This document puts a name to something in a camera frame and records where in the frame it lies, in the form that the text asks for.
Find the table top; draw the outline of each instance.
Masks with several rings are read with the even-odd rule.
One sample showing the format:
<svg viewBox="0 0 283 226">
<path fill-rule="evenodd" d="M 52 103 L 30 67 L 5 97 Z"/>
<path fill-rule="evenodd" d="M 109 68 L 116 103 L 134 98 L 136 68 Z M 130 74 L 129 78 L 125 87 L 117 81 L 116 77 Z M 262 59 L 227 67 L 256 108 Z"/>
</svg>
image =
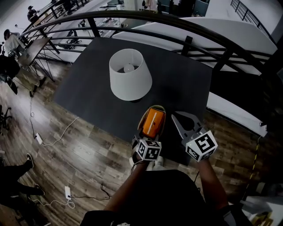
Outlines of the table top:
<svg viewBox="0 0 283 226">
<path fill-rule="evenodd" d="M 21 65 L 30 66 L 50 39 L 51 38 L 41 38 L 34 40 L 30 47 L 25 49 L 23 54 L 18 58 L 18 62 Z"/>
<path fill-rule="evenodd" d="M 121 49 L 140 51 L 151 73 L 151 90 L 139 102 L 117 98 L 110 88 L 109 60 Z M 160 139 L 161 155 L 187 165 L 171 114 L 185 111 L 200 120 L 206 110 L 212 68 L 165 49 L 113 38 L 95 38 L 80 54 L 55 92 L 54 101 L 68 111 L 125 141 L 131 142 L 144 112 L 152 105 L 166 109 Z"/>
</svg>

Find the lamp base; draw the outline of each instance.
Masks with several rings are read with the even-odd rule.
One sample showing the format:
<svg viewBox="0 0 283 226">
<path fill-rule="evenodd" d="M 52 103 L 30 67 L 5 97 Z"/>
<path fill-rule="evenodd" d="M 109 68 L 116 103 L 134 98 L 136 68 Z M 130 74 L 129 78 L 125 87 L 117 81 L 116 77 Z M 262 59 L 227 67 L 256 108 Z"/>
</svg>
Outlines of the lamp base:
<svg viewBox="0 0 283 226">
<path fill-rule="evenodd" d="M 141 99 L 142 99 L 142 98 L 139 98 L 139 99 L 137 99 L 137 100 L 133 100 L 133 101 L 130 101 L 130 102 L 132 102 L 132 103 L 138 103 L 138 102 L 141 101 Z"/>
</svg>

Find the black shirt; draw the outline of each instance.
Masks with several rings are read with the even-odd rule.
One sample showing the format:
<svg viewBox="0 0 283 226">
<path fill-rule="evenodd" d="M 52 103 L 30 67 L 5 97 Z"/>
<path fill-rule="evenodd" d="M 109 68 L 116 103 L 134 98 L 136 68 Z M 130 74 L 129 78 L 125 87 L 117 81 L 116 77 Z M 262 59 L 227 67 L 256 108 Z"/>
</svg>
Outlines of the black shirt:
<svg viewBox="0 0 283 226">
<path fill-rule="evenodd" d="M 34 13 L 36 13 L 36 10 L 32 9 L 31 12 L 28 12 L 27 13 L 27 18 L 28 20 L 30 20 L 30 18 L 32 18 L 34 16 Z M 38 16 L 35 16 L 33 19 L 32 19 L 32 22 L 33 21 L 37 21 L 38 20 Z"/>
<path fill-rule="evenodd" d="M 211 210 L 194 182 L 178 170 L 146 171 L 121 212 L 90 211 L 81 226 L 250 226 L 241 207 Z"/>
</svg>

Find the orange object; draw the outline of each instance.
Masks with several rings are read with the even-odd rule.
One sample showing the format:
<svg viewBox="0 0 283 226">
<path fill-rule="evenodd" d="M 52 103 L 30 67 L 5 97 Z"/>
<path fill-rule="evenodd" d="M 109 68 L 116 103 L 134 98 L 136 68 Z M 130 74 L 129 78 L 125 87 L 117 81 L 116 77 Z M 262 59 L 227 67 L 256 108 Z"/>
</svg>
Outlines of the orange object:
<svg viewBox="0 0 283 226">
<path fill-rule="evenodd" d="M 142 134 L 154 139 L 160 131 L 165 112 L 150 108 L 143 125 Z"/>
</svg>

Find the shoe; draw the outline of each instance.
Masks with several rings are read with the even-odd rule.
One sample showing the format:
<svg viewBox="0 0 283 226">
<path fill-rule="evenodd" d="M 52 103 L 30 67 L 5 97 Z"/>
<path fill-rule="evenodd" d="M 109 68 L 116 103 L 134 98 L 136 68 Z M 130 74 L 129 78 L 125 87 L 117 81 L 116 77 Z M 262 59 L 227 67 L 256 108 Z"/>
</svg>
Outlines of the shoe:
<svg viewBox="0 0 283 226">
<path fill-rule="evenodd" d="M 46 77 L 44 77 L 42 80 L 39 81 L 39 87 L 41 87 L 44 84 L 45 80 L 46 80 Z"/>
<path fill-rule="evenodd" d="M 43 196 L 45 195 L 45 191 L 38 184 L 36 184 L 34 187 L 40 189 L 43 193 Z"/>
<path fill-rule="evenodd" d="M 34 160 L 32 159 L 32 156 L 30 154 L 27 154 L 27 160 L 31 162 L 32 167 L 31 169 L 34 167 Z"/>
<path fill-rule="evenodd" d="M 36 86 L 36 85 L 34 85 L 34 90 L 33 90 L 33 92 L 35 92 L 35 91 L 36 91 L 36 89 L 37 89 L 37 86 Z"/>
</svg>

